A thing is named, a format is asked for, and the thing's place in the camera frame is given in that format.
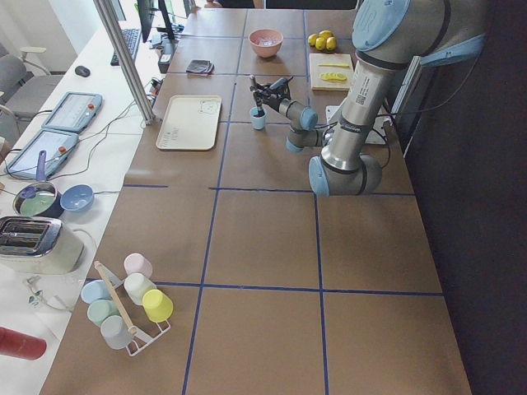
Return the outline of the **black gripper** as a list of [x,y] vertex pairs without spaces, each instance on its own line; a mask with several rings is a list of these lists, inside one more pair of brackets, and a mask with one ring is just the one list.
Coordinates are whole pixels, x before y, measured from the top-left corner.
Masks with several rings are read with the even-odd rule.
[[289,82],[292,79],[293,77],[280,77],[274,83],[263,85],[253,81],[250,85],[251,91],[264,91],[263,96],[256,93],[253,94],[255,104],[266,104],[275,111],[279,111],[282,102],[291,100]]

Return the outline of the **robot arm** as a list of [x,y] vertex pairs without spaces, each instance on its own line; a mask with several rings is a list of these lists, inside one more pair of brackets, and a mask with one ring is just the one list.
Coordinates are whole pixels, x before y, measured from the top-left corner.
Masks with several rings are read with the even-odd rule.
[[381,166],[361,149],[395,73],[415,56],[423,66],[435,67],[479,55],[489,8],[488,1],[365,1],[352,28],[357,56],[352,84],[330,137],[316,130],[317,114],[291,98],[285,77],[251,83],[259,115],[267,105],[290,120],[291,151],[320,147],[309,163],[316,195],[359,195],[377,188]]

